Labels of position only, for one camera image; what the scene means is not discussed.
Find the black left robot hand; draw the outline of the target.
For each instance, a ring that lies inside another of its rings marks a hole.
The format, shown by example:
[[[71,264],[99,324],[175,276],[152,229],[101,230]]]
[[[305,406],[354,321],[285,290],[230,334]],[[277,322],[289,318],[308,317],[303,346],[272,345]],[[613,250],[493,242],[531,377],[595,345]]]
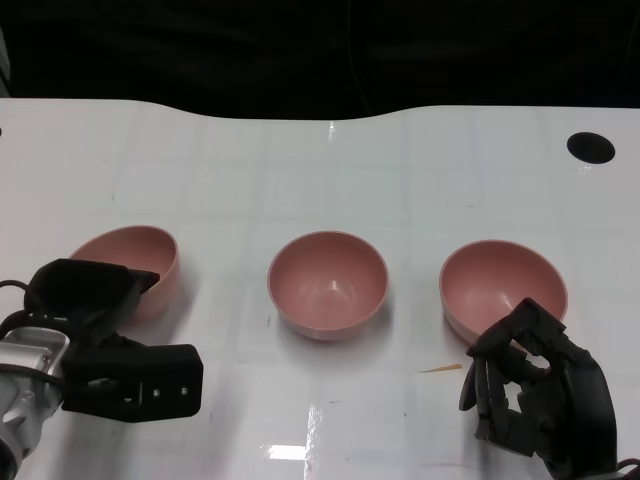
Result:
[[[133,316],[142,294],[159,279],[155,272],[122,265],[58,259],[34,274],[24,310],[79,345],[93,347]]]

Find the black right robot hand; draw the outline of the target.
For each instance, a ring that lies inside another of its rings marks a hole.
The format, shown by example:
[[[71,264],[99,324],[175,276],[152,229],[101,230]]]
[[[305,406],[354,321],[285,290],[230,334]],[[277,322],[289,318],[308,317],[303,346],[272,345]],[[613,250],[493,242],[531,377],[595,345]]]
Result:
[[[459,408],[476,409],[475,436],[538,456],[554,479],[612,478],[617,424],[604,373],[565,326],[530,298],[468,349]]]

